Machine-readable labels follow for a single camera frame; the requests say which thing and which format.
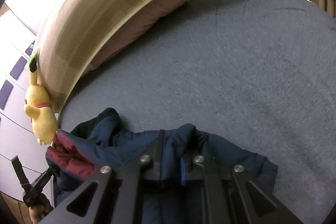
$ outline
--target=metal bolt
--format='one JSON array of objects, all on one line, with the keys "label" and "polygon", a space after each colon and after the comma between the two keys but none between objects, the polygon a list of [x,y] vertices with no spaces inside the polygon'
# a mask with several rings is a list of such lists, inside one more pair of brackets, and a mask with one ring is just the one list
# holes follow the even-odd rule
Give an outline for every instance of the metal bolt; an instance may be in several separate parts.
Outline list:
[{"label": "metal bolt", "polygon": [[100,168],[100,171],[103,173],[103,174],[106,174],[108,172],[111,171],[111,167],[108,166],[108,165],[104,165],[102,168]]},{"label": "metal bolt", "polygon": [[196,162],[203,162],[204,161],[204,157],[201,156],[201,155],[198,155],[198,156],[195,157],[195,161]]},{"label": "metal bolt", "polygon": [[235,165],[235,166],[233,167],[233,169],[234,169],[236,172],[241,173],[241,172],[244,171],[244,166],[237,164],[237,165]]},{"label": "metal bolt", "polygon": [[141,160],[142,162],[148,162],[148,161],[151,160],[151,157],[150,157],[149,155],[142,155],[142,156],[140,157],[140,160]]}]

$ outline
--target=navy jacket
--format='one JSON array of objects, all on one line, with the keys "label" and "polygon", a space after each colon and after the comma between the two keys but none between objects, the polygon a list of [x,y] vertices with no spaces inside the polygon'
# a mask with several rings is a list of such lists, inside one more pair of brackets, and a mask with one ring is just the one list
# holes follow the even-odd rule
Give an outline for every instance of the navy jacket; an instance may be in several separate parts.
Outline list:
[{"label": "navy jacket", "polygon": [[[47,162],[55,174],[55,206],[100,167],[117,168],[140,157],[157,139],[158,133],[134,133],[122,128],[120,117],[113,108],[79,124],[71,133],[59,130],[46,153]],[[180,174],[180,159],[187,148],[194,146],[201,155],[215,158],[218,165],[228,168],[243,165],[261,184],[271,190],[274,188],[278,166],[264,156],[243,150],[218,135],[199,131],[189,123],[166,130],[165,135],[161,180]],[[180,191],[171,191],[146,196],[143,223],[187,223],[181,195]]]}]

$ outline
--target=red collar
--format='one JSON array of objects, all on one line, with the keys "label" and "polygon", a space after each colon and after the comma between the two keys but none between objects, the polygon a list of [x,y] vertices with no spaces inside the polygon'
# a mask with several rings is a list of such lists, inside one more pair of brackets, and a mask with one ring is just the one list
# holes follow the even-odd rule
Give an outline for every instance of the red collar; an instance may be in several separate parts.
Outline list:
[{"label": "red collar", "polygon": [[50,107],[50,108],[52,108],[51,104],[49,102],[38,104],[35,107],[37,107],[37,108],[41,108],[41,107]]}]

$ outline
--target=bed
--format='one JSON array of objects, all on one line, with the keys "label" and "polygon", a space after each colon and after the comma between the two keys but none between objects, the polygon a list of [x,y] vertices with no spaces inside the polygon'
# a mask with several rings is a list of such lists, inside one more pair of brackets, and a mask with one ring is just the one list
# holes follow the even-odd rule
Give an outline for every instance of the bed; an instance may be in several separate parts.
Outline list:
[{"label": "bed", "polygon": [[61,128],[115,108],[134,131],[190,122],[279,166],[304,223],[336,200],[336,22],[306,0],[191,0],[81,78]]}]

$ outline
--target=pink pillow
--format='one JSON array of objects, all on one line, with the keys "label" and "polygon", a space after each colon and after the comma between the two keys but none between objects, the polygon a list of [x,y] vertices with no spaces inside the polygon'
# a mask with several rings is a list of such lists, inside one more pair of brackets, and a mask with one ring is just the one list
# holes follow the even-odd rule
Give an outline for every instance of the pink pillow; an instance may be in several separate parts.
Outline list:
[{"label": "pink pillow", "polygon": [[100,49],[84,74],[99,67],[139,36],[160,18],[170,14],[189,0],[152,0],[131,17]]}]

